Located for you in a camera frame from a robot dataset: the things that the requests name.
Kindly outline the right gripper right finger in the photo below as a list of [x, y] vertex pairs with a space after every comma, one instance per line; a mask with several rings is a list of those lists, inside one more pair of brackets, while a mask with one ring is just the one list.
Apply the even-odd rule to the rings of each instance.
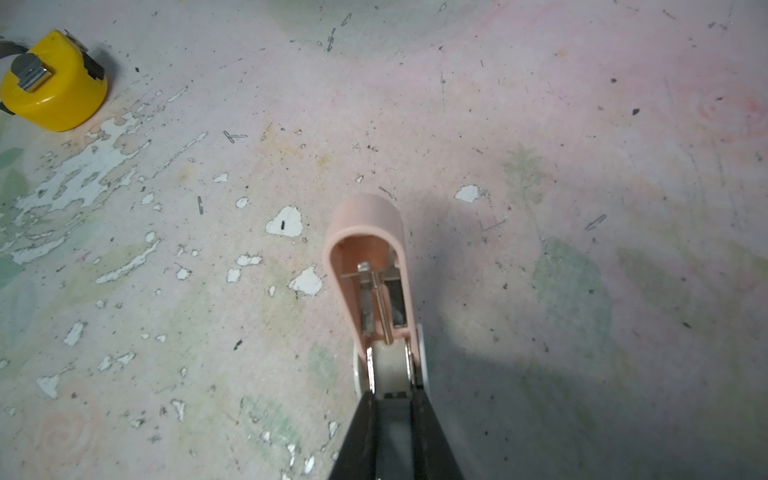
[[464, 480], [450, 444], [424, 389], [414, 391], [411, 401], [414, 478]]

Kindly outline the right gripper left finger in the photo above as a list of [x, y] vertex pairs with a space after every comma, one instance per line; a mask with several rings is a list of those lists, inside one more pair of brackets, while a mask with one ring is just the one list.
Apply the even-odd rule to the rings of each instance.
[[358, 403], [328, 479], [375, 479], [377, 435], [375, 395], [372, 392], [366, 392]]

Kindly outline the pink stapler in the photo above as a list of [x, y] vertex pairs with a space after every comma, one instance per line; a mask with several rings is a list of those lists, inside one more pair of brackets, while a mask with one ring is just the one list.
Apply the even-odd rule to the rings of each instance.
[[334, 211], [323, 251], [330, 285], [353, 338], [360, 401], [377, 405], [375, 479], [415, 479], [411, 401], [423, 389], [422, 341], [412, 318], [403, 223], [397, 208], [358, 194]]

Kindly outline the yellow tape measure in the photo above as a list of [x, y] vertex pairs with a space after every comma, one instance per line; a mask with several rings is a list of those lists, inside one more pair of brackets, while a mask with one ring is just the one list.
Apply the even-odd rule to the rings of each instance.
[[54, 29], [31, 48], [3, 39], [1, 57], [13, 59], [1, 81], [1, 110], [45, 130], [78, 127], [107, 97], [105, 68], [68, 31]]

